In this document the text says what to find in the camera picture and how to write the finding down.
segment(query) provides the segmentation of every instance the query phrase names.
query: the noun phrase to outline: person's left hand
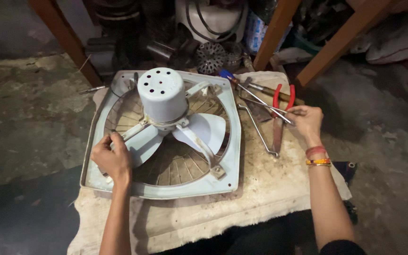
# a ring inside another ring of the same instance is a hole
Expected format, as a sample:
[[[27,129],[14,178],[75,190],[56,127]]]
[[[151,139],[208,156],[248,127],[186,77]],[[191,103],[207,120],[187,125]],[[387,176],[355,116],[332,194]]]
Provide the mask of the person's left hand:
[[[114,181],[114,185],[130,185],[132,182],[132,157],[118,132],[104,136],[91,152],[91,159]]]

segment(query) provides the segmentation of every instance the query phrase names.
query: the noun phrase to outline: fan motor housing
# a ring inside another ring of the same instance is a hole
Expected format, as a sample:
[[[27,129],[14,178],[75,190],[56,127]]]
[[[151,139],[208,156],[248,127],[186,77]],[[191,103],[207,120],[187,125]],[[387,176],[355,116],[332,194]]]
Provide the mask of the fan motor housing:
[[[154,68],[138,80],[138,93],[144,113],[154,122],[171,122],[188,110],[184,80],[170,68]]]

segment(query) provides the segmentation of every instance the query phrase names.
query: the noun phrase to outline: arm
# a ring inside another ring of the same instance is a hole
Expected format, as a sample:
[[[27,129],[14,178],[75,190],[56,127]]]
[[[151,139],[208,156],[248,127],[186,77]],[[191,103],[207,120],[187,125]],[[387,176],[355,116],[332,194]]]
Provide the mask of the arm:
[[[127,255],[130,249],[130,188],[132,183],[132,168],[130,154],[121,135],[113,132],[104,136],[95,145],[91,159],[105,171],[114,181],[112,202],[99,255]]]
[[[324,115],[318,107],[297,106],[288,110],[287,118],[296,123],[297,129],[306,140],[308,148],[322,145],[320,124]],[[327,158],[325,153],[317,153],[309,159]],[[311,212],[317,247],[335,240],[355,241],[354,230],[347,210],[343,205],[328,166],[310,166]]]

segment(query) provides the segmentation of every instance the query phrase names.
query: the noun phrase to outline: wooden handle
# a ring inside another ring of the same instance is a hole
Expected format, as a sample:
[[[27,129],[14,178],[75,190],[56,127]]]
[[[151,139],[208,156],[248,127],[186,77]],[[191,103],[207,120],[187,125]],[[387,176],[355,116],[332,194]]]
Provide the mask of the wooden handle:
[[[262,89],[262,93],[273,97],[273,95],[275,95],[275,90],[271,89],[271,88],[264,87]],[[281,101],[285,101],[285,102],[288,102],[289,100],[291,100],[291,96],[289,96],[289,95],[287,95],[285,93],[281,93],[281,92],[280,92],[280,96],[278,98]],[[295,98],[294,105],[305,105],[305,102],[303,100],[301,100],[301,99]]]

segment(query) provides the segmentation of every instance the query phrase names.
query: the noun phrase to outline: wall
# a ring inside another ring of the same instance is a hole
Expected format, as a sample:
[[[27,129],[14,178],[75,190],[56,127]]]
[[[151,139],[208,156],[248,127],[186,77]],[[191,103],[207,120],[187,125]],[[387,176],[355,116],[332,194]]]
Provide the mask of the wall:
[[[94,37],[94,26],[81,0],[58,0],[83,44]],[[0,60],[63,52],[47,26],[26,0],[0,0]]]

